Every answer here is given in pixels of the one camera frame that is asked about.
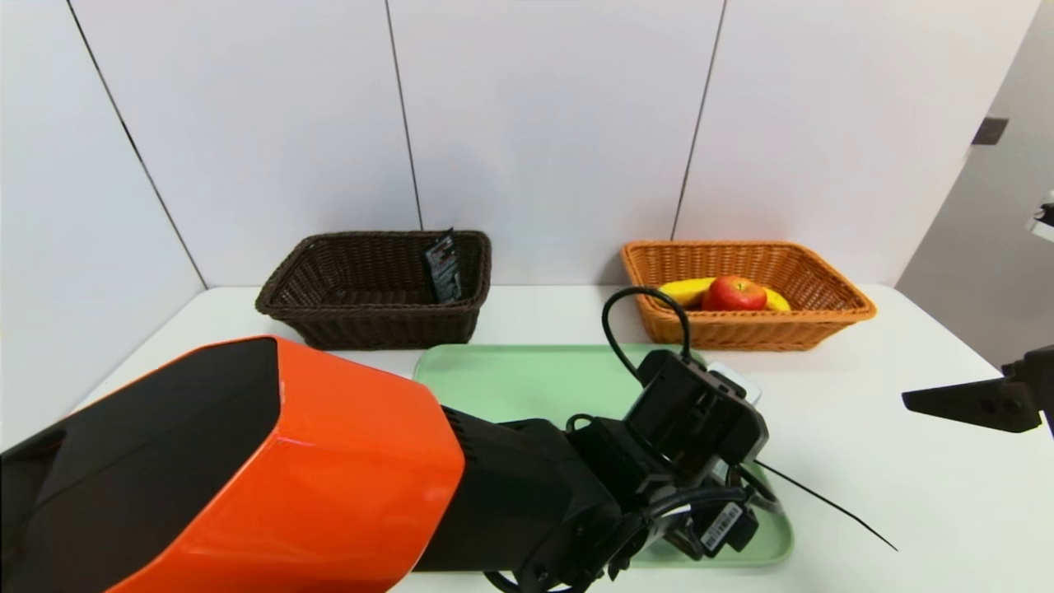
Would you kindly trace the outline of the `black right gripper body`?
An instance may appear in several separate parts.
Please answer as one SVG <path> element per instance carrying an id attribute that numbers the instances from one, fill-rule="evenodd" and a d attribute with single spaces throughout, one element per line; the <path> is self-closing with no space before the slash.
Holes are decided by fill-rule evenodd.
<path id="1" fill-rule="evenodd" d="M 1002 371 L 1006 431 L 1021 434 L 1045 421 L 1053 432 L 1053 345 L 1031 350 Z"/>

